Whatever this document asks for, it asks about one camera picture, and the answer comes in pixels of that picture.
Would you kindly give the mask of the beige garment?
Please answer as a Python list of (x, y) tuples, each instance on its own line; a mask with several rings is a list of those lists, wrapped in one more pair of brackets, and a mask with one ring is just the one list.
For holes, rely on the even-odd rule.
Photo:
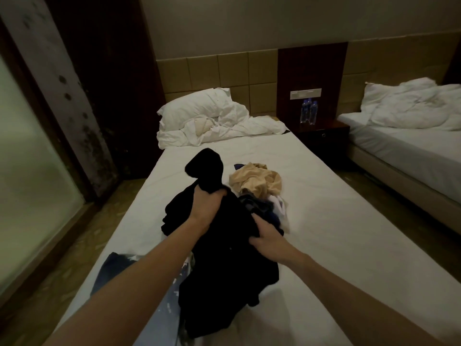
[(282, 178), (265, 164), (248, 163), (229, 175), (229, 186), (240, 195), (251, 193), (256, 198), (266, 199), (281, 195)]

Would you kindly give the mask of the blue patterned garment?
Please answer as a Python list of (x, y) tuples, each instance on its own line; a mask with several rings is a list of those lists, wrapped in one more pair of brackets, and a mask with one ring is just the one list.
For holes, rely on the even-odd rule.
[(190, 259), (110, 253), (101, 264), (79, 338), (85, 346), (177, 346), (179, 288)]

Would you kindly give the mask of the person's right forearm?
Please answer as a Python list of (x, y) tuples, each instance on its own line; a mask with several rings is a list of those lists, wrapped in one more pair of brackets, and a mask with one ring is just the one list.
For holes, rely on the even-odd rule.
[(354, 346), (445, 346), (394, 309), (298, 250), (286, 262)]

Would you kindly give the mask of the person's left hand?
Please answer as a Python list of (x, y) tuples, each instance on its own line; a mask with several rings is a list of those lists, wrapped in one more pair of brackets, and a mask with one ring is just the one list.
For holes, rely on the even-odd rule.
[(226, 195), (227, 190), (224, 188), (212, 193), (202, 190), (202, 193), (193, 194), (192, 208), (187, 223), (201, 236), (209, 229), (221, 206), (222, 198)]

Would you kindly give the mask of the padded beige headboard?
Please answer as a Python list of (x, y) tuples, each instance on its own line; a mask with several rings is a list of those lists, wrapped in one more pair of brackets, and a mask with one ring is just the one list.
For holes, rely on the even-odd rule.
[[(348, 42), (336, 116), (360, 110), (367, 82), (396, 86), (429, 77), (441, 84), (461, 50), (461, 31)], [(275, 115), (278, 49), (157, 60), (167, 102), (229, 88), (253, 116)]]

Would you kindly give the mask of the dark wooden nightstand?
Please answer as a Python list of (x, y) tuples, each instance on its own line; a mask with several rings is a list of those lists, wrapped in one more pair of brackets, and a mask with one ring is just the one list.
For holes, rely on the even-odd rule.
[(330, 167), (346, 163), (350, 126), (338, 120), (321, 120), (314, 125), (298, 123), (291, 132), (317, 157)]

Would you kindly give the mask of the dark blue garment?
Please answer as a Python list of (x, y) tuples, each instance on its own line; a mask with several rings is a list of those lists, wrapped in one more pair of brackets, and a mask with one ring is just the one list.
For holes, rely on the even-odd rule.
[(240, 203), (252, 214), (257, 214), (266, 222), (272, 224), (277, 231), (284, 235), (284, 230), (281, 227), (281, 217), (276, 213), (276, 208), (273, 202), (269, 200), (259, 199), (251, 193), (243, 194), (238, 197)]

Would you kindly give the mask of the white pillow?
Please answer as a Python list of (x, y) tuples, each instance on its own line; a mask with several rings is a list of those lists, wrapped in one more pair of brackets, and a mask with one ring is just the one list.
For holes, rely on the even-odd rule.
[(163, 105), (157, 112), (161, 116), (161, 131), (176, 131), (198, 116), (219, 117), (233, 109), (228, 88), (209, 88), (176, 98)]

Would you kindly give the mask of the bed with grey sheet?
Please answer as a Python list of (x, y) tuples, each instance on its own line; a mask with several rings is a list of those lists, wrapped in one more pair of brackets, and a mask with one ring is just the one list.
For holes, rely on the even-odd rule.
[(350, 127), (355, 164), (461, 234), (461, 130), (380, 127), (363, 112), (337, 119)]

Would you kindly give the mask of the white wall switch panel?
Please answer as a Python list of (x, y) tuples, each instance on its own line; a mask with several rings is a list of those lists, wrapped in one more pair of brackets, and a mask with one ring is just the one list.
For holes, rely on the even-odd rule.
[(321, 96), (321, 92), (322, 88), (291, 91), (290, 100), (317, 98)]

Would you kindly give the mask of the dark curtain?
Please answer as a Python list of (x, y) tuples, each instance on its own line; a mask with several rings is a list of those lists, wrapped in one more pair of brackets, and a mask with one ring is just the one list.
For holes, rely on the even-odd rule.
[(147, 178), (165, 96), (141, 0), (45, 2), (118, 171)]

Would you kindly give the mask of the crumpled white duvet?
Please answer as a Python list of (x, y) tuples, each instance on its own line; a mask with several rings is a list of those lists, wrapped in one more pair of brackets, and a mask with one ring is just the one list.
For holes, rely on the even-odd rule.
[(211, 114), (183, 108), (164, 112), (157, 132), (158, 147), (200, 146), (237, 137), (281, 135), (289, 130), (272, 116), (250, 116), (238, 103)]
[(398, 86), (367, 83), (360, 111), (368, 125), (461, 131), (461, 84), (440, 86), (428, 77)]

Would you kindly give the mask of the black garment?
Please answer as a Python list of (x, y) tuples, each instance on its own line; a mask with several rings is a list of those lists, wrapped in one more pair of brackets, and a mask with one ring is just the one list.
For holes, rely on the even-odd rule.
[(207, 232), (192, 249), (194, 266), (181, 283), (178, 303), (188, 337), (196, 339), (230, 326), (246, 305), (259, 304), (259, 294), (279, 281), (279, 266), (249, 243), (259, 230), (250, 210), (222, 184), (224, 165), (210, 148), (199, 151), (185, 166), (195, 182), (165, 207), (162, 232), (169, 236), (190, 215), (198, 185), (212, 193), (226, 189)]

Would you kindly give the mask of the bed with white sheet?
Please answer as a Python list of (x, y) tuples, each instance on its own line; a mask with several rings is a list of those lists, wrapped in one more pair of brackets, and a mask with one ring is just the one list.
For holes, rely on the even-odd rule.
[[(144, 255), (157, 245), (166, 205), (193, 183), (185, 165), (203, 148), (216, 151), (228, 184), (234, 164), (266, 164), (282, 179), (289, 229), (299, 250), (394, 308), (447, 345), (461, 346), (461, 283), (362, 198), (293, 133), (240, 137), (164, 150), (57, 327), (89, 298), (112, 252)], [(245, 307), (228, 329), (200, 346), (352, 346), (302, 281), (280, 267), (260, 304)]]

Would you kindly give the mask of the frosted glass window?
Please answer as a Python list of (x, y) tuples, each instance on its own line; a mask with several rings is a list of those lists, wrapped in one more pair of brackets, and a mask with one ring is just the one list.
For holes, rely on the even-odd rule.
[(0, 295), (83, 204), (0, 54)]

